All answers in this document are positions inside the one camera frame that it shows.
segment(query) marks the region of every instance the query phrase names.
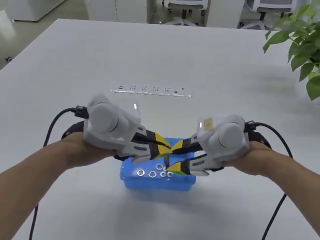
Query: metal washer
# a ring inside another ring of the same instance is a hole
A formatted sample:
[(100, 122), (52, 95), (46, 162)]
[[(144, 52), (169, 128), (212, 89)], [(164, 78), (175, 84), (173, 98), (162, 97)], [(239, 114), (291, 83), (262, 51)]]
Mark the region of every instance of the metal washer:
[(167, 175), (169, 178), (171, 178), (171, 177), (173, 177), (174, 173), (171, 172), (171, 171), (168, 171), (168, 172), (166, 173), (166, 175)]
[(167, 173), (166, 173), (165, 171), (162, 171), (162, 172), (160, 172), (160, 176), (161, 176), (162, 178), (164, 178), (165, 176), (167, 176)]
[(139, 169), (138, 171), (136, 171), (136, 174), (137, 174), (139, 177), (142, 177), (142, 176), (145, 175), (145, 170)]
[(155, 169), (157, 169), (158, 171), (161, 171), (162, 169), (164, 169), (164, 166), (161, 163), (157, 163), (155, 165)]
[(156, 173), (155, 171), (150, 171), (149, 174), (148, 174), (148, 176), (149, 176), (150, 178), (155, 178), (155, 177), (157, 176), (157, 173)]

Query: table surface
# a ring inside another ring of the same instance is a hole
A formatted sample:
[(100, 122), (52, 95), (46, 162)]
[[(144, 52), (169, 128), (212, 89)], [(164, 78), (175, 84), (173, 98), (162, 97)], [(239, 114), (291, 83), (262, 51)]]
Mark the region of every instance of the table surface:
[[(138, 101), (142, 124), (187, 138), (203, 114), (239, 113), (265, 122), (287, 140), (297, 161), (320, 172), (317, 108), (297, 103), (289, 43), (264, 55), (265, 32), (82, 20), (53, 23), (0, 71), (0, 172), (38, 150), (62, 109), (96, 93)], [(123, 84), (177, 85), (187, 97), (109, 93)], [(78, 121), (63, 116), (50, 141)], [(261, 132), (285, 153), (277, 138)], [(72, 169), (39, 205), (34, 240), (256, 240), (282, 196), (270, 180), (235, 169), (198, 177), (189, 192), (126, 189), (112, 158)], [(28, 237), (31, 217), (15, 236)], [(286, 200), (268, 239), (318, 239)]]

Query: black cable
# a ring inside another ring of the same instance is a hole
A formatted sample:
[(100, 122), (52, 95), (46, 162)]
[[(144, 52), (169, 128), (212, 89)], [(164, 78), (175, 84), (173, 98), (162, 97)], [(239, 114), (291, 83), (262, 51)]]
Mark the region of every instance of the black cable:
[[(56, 124), (57, 120), (63, 114), (68, 113), (68, 112), (73, 112), (74, 113), (75, 111), (76, 111), (76, 108), (67, 108), (65, 110), (62, 110), (57, 116), (55, 116), (55, 118), (52, 120), (52, 122), (51, 122), (51, 124), (49, 126), (48, 132), (46, 134), (46, 137), (45, 137), (45, 140), (44, 140), (44, 143), (43, 143), (43, 148), (48, 145), (52, 129), (54, 128), (54, 125)], [(32, 224), (31, 224), (31, 229), (30, 229), (30, 234), (29, 234), (29, 240), (32, 240), (32, 237), (34, 235), (38, 209), (39, 209), (39, 204), (37, 204), (36, 207), (34, 208), (33, 219), (32, 219)]]
[[(258, 127), (258, 126), (266, 127), (268, 129), (270, 129), (272, 132), (274, 132), (275, 135), (277, 135), (277, 137), (281, 140), (281, 142), (284, 145), (286, 151), (288, 152), (289, 157), (293, 159), (293, 155), (291, 153), (291, 150), (290, 150), (288, 144), (286, 143), (285, 139), (280, 135), (280, 133), (277, 130), (275, 130), (272, 126), (270, 126), (268, 124), (265, 124), (265, 123), (262, 123), (262, 122), (255, 122), (254, 125), (256, 127)], [(272, 216), (270, 218), (270, 221), (269, 221), (268, 225), (266, 226), (266, 229), (265, 229), (265, 231), (263, 233), (262, 240), (266, 239), (267, 234), (268, 234), (268, 232), (269, 232), (269, 230), (271, 228), (271, 225), (273, 224), (273, 222), (274, 222), (274, 220), (275, 220), (275, 218), (276, 218), (276, 216), (277, 216), (277, 214), (279, 212), (279, 209), (280, 209), (281, 205), (284, 203), (286, 197), (287, 197), (287, 194), (283, 194), (283, 196), (280, 199), (278, 205), (276, 206), (276, 208), (275, 208), (275, 210), (274, 210), (274, 212), (273, 212), (273, 214), (272, 214)]]

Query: forearm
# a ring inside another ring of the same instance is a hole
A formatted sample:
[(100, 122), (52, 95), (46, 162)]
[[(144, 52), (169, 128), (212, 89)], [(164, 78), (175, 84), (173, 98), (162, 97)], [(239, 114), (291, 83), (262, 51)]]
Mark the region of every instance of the forearm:
[(0, 239), (10, 240), (67, 169), (62, 142), (51, 144), (0, 174)]
[(280, 154), (272, 165), (268, 177), (282, 188), (320, 236), (320, 175)]

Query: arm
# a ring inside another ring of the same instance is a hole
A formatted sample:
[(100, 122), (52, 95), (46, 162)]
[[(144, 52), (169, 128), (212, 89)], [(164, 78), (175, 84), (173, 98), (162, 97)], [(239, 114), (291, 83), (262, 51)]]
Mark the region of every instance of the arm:
[(258, 142), (251, 143), (251, 152), (245, 157), (224, 162), (223, 165), (271, 179), (288, 195), (320, 236), (320, 175)]
[(10, 240), (66, 170), (93, 164), (113, 151), (97, 149), (76, 132), (48, 145), (0, 174), (0, 239)]

